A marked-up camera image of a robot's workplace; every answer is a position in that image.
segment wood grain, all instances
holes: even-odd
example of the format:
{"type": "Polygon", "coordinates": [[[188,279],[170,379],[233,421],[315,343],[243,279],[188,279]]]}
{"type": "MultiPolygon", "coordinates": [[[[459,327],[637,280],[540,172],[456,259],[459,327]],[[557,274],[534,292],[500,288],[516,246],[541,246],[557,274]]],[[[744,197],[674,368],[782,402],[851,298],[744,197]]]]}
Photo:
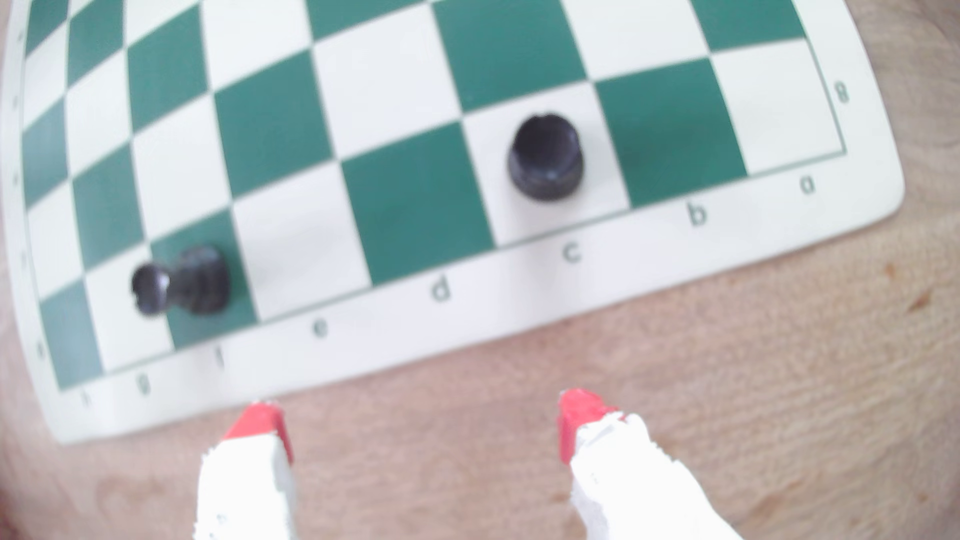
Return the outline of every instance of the wood grain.
{"type": "MultiPolygon", "coordinates": [[[[553,416],[583,385],[641,413],[748,540],[960,538],[960,8],[850,5],[906,171],[897,216],[284,398],[301,536],[582,540],[553,416]]],[[[0,538],[188,538],[200,456],[237,411],[58,446],[7,273],[0,258],[0,538]]]]}

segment number 8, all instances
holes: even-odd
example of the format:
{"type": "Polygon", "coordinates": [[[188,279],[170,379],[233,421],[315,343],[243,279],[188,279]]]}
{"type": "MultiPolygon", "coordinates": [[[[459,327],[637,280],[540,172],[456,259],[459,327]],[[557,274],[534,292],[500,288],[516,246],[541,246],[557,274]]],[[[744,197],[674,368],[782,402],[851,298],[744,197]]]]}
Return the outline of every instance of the number 8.
{"type": "Polygon", "coordinates": [[[850,93],[847,91],[847,85],[837,83],[834,87],[837,90],[837,97],[840,98],[840,103],[849,103],[850,93]]]}

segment red gripper tip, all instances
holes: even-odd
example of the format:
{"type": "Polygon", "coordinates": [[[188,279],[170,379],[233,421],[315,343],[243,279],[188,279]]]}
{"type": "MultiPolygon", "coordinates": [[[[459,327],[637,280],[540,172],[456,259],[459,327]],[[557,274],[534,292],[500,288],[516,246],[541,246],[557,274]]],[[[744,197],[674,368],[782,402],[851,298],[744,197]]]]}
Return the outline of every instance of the red gripper tip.
{"type": "Polygon", "coordinates": [[[600,396],[583,388],[567,390],[560,396],[560,416],[557,417],[557,430],[560,432],[560,460],[570,464],[577,451],[577,429],[583,424],[603,419],[611,412],[619,410],[606,406],[600,396]]]}
{"type": "Polygon", "coordinates": [[[290,437],[287,435],[287,425],[283,421],[283,409],[279,405],[257,402],[248,406],[236,424],[224,435],[223,440],[268,433],[276,433],[276,436],[280,437],[283,441],[283,449],[287,452],[287,461],[293,465],[294,451],[290,446],[290,437]]]}

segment black pawn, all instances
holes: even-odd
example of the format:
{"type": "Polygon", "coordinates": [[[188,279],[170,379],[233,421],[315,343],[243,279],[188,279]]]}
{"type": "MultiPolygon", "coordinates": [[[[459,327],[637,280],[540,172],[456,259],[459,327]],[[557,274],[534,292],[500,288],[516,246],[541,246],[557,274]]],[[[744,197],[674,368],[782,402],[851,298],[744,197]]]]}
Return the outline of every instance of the black pawn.
{"type": "Polygon", "coordinates": [[[580,187],[584,153],[577,130],[556,114],[534,116],[516,132],[507,160],[520,191],[538,201],[563,199],[580,187]]]}
{"type": "Polygon", "coordinates": [[[173,266],[155,262],[133,273],[136,307],[144,315],[158,315],[180,306],[197,315],[216,313],[227,306],[230,275],[227,262],[209,246],[180,254],[173,266]]]}

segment white square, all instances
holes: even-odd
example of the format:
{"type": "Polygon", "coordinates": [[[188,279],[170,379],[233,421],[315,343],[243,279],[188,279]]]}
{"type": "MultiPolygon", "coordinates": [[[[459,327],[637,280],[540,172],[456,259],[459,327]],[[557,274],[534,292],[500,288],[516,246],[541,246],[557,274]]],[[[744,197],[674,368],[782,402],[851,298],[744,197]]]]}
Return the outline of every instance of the white square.
{"type": "Polygon", "coordinates": [[[370,286],[339,163],[256,191],[233,216],[260,320],[370,286]]]}
{"type": "Polygon", "coordinates": [[[27,214],[36,292],[43,300],[77,280],[84,272],[77,233],[73,185],[65,182],[27,214]]]}
{"type": "Polygon", "coordinates": [[[200,0],[126,0],[124,39],[131,45],[200,0]]]}
{"type": "Polygon", "coordinates": [[[226,207],[230,187],[213,98],[201,97],[138,133],[133,168],[148,238],[226,207]]]}
{"type": "Polygon", "coordinates": [[[581,83],[469,114],[467,145],[497,245],[511,244],[630,207],[613,143],[590,83],[581,83]],[[531,116],[556,113],[576,128],[584,153],[584,179],[569,197],[535,201],[514,185],[507,156],[516,130],[531,116]]]}
{"type": "Polygon", "coordinates": [[[66,24],[43,40],[23,66],[23,127],[30,127],[66,92],[66,24]]]}
{"type": "Polygon", "coordinates": [[[201,4],[210,85],[230,85],[310,47],[303,0],[206,0],[201,4]]]}
{"type": "Polygon", "coordinates": [[[750,174],[843,150],[806,39],[720,53],[713,68],[750,174]]]}
{"type": "Polygon", "coordinates": [[[123,51],[97,66],[66,94],[70,174],[85,171],[130,140],[130,85],[123,51]]]}
{"type": "Polygon", "coordinates": [[[593,80],[709,54],[690,0],[563,0],[593,80]]]}
{"type": "Polygon", "coordinates": [[[315,47],[314,57],[340,158],[460,116],[453,76],[428,4],[325,39],[315,47]]]}
{"type": "Polygon", "coordinates": [[[108,372],[174,349],[166,317],[142,315],[131,291],[133,272],[151,259],[150,249],[141,244],[85,277],[100,361],[108,372]]]}
{"type": "Polygon", "coordinates": [[[73,15],[81,12],[90,2],[93,2],[93,0],[70,0],[70,7],[67,12],[70,13],[70,16],[72,17],[73,15]]]}

